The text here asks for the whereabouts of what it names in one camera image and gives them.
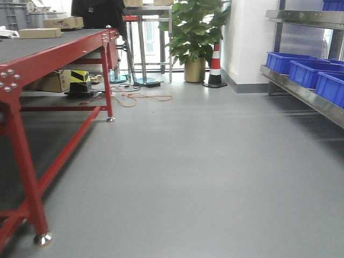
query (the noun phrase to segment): person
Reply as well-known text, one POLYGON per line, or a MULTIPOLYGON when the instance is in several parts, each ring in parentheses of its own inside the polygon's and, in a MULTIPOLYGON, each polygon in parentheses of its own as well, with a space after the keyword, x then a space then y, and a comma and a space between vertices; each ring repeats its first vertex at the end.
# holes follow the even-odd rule
POLYGON ((84 28, 106 28, 110 25, 126 38, 124 8, 123 0, 72 0, 71 15, 82 17, 84 28))

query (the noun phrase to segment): traffic cone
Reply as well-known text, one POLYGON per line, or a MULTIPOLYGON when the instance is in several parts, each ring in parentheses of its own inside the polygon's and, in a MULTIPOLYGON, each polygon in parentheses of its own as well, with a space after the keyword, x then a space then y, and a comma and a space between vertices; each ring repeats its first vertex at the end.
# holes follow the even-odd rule
POLYGON ((226 82, 222 82, 221 79, 221 67, 220 67, 220 43, 214 44, 213 57, 210 65, 210 73, 208 83, 203 82, 203 86, 209 88, 221 88, 227 86, 226 82))

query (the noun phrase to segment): gold plant pot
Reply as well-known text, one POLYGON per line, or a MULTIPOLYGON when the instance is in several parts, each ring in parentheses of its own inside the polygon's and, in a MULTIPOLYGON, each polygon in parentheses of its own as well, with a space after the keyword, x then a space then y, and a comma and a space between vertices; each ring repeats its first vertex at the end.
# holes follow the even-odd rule
POLYGON ((205 58, 197 58, 195 62, 188 60, 184 66, 186 82, 203 82, 205 78, 205 58))

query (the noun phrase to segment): blue plastic bin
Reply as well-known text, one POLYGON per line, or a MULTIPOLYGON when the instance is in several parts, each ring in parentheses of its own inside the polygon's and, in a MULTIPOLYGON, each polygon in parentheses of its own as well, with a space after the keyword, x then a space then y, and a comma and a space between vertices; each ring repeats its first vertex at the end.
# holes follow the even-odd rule
POLYGON ((298 55, 280 52, 268 52, 267 67, 280 74, 289 74, 290 61, 314 61, 314 62, 328 62, 322 58, 316 58, 310 55, 298 55))
POLYGON ((315 89, 319 79, 320 71, 340 71, 344 72, 344 66, 334 63, 315 63, 290 61, 291 69, 289 79, 302 85, 305 88, 315 89))
POLYGON ((324 0, 323 11, 344 11, 344 0, 324 0))
POLYGON ((344 108, 344 73, 319 72, 316 94, 344 108))
POLYGON ((339 61, 339 60, 334 60, 334 59, 326 59, 330 63, 336 63, 338 65, 343 65, 344 66, 344 61, 339 61))

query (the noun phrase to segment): stainless steel shelf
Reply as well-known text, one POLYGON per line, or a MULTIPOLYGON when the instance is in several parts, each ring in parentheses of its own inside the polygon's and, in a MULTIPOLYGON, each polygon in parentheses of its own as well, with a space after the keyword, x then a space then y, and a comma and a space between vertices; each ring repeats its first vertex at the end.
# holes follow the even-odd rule
POLYGON ((269 21, 344 30, 344 12, 267 10, 269 21))
POLYGON ((260 71, 273 83, 344 128, 344 109, 317 95, 312 90, 289 80, 287 76, 281 75, 264 65, 261 66, 260 71))

